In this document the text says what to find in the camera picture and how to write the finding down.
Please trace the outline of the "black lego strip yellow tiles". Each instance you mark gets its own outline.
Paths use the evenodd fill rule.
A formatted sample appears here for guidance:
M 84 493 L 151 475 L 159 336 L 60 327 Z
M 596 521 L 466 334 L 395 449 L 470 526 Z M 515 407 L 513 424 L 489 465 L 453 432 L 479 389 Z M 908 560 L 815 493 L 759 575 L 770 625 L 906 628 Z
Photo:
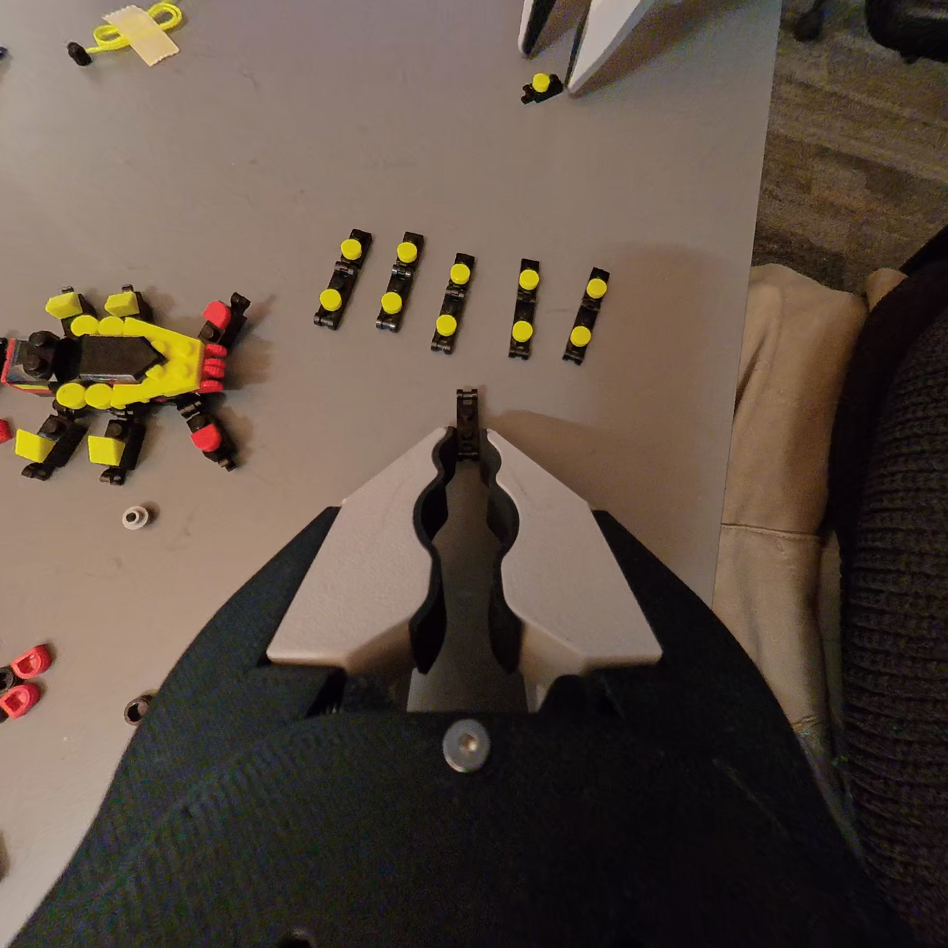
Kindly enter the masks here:
M 352 229 L 340 243 L 332 276 L 318 296 L 314 325 L 333 331 L 341 326 L 372 245 L 373 234 L 360 229 Z
M 591 270 L 563 351 L 563 361 L 581 365 L 585 360 L 586 349 L 592 341 L 596 320 L 609 289 L 609 280 L 608 271 L 599 267 Z
M 451 265 L 443 302 L 435 322 L 431 350 L 450 356 L 454 353 L 458 334 L 468 304 L 468 296 L 476 258 L 459 252 Z
M 523 258 L 517 277 L 515 311 L 511 327 L 508 357 L 527 360 L 531 355 L 532 338 L 540 283 L 539 261 Z

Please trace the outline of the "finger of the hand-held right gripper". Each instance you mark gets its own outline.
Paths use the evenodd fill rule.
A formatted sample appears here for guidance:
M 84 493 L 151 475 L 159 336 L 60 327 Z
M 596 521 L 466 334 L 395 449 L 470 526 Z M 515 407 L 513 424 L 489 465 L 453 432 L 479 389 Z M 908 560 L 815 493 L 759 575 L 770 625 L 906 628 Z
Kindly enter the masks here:
M 654 1 L 590 1 L 575 29 L 566 92 L 579 95 L 656 6 Z
M 559 38 L 563 31 L 562 1 L 524 1 L 517 34 L 517 48 L 525 58 L 534 58 Z

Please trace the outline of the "black office chair base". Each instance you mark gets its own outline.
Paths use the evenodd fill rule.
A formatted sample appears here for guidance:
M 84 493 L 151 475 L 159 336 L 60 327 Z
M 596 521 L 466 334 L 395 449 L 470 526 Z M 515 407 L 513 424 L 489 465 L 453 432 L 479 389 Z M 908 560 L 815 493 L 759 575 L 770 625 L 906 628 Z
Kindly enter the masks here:
M 925 60 L 947 64 L 946 1 L 857 1 L 870 38 L 911 65 Z M 802 2 L 791 22 L 793 37 L 816 41 L 822 35 L 831 1 Z

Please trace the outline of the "pile of loose lego pieces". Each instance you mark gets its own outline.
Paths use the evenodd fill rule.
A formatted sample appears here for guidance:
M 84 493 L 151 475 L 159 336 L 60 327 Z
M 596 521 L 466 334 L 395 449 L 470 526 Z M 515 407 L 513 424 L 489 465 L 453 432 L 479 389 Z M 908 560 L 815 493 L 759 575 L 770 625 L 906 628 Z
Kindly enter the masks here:
M 53 664 L 47 644 L 33 646 L 1 667 L 1 722 L 28 714 L 41 700 L 42 676 Z

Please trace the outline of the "yellow black lego model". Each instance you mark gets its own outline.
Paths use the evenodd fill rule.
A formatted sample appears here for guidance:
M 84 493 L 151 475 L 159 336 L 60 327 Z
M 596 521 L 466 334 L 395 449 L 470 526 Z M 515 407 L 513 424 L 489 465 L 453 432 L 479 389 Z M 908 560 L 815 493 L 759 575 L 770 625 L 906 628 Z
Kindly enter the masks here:
M 100 314 L 67 286 L 45 311 L 60 334 L 38 331 L 2 338 L 2 385 L 50 400 L 34 433 L 14 433 L 13 450 L 26 464 L 22 476 L 48 481 L 81 443 L 101 481 L 121 486 L 139 460 L 148 421 L 171 405 L 200 453 L 224 470 L 237 467 L 238 448 L 208 398 L 224 393 L 227 360 L 246 324 L 250 301 L 233 293 L 210 302 L 196 336 L 160 325 L 152 306 L 125 284 Z

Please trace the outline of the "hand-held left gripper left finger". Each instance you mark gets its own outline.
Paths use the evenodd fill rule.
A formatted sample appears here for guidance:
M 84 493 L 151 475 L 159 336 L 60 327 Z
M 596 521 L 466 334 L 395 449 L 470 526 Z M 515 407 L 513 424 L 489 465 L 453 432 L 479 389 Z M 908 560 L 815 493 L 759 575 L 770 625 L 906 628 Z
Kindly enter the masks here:
M 267 647 L 272 663 L 358 676 L 431 670 L 446 630 L 433 540 L 456 463 L 455 428 L 438 428 L 341 504 Z

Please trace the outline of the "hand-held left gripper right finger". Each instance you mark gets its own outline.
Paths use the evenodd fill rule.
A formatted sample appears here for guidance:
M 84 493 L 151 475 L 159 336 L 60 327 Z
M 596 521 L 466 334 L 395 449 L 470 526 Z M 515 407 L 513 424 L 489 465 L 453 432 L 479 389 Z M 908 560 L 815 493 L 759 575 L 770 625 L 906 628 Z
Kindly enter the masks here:
M 585 676 L 656 664 L 662 648 L 590 505 L 492 430 L 484 482 L 500 543 L 488 631 L 501 667 Z

